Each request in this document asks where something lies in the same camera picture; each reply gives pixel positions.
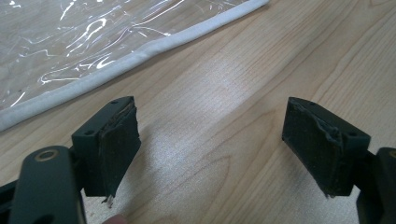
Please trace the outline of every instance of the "hole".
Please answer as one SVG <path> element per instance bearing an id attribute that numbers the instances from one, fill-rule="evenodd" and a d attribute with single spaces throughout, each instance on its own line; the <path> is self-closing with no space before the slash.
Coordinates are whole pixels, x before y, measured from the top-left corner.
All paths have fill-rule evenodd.
<path id="1" fill-rule="evenodd" d="M 94 133 L 93 130 L 89 130 L 89 131 L 85 132 L 84 134 L 85 134 L 85 135 L 91 135 L 91 134 L 93 134 L 93 133 Z"/>
<path id="2" fill-rule="evenodd" d="M 55 158 L 58 155 L 58 150 L 56 149 L 49 149 L 38 153 L 35 156 L 36 161 L 49 161 Z"/>
<path id="3" fill-rule="evenodd" d="M 53 215 L 44 215 L 35 220 L 33 224 L 50 224 L 53 223 L 54 216 Z"/>

